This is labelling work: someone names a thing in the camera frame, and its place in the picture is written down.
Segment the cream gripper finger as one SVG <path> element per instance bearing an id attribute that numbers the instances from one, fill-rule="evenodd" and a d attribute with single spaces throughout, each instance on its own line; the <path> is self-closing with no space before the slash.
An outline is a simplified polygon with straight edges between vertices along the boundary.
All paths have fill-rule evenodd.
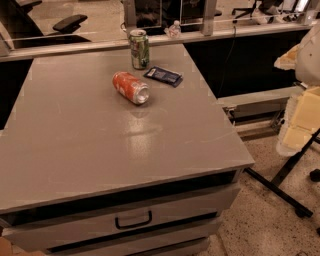
<path id="1" fill-rule="evenodd" d="M 281 156 L 300 152 L 320 128 L 320 87 L 311 87 L 292 95 L 284 113 L 276 145 Z"/>
<path id="2" fill-rule="evenodd" d="M 282 70 L 294 70 L 296 67 L 296 59 L 299 45 L 293 46 L 282 56 L 278 57 L 274 66 Z"/>

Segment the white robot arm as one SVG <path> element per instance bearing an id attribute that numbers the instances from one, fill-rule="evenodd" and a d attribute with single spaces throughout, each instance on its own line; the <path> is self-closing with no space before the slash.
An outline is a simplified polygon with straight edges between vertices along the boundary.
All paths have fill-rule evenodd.
<path id="1" fill-rule="evenodd" d="M 296 79 L 306 85 L 288 99 L 276 145 L 280 155 L 293 156 L 320 128 L 320 25 L 314 25 L 274 66 L 294 70 Z"/>

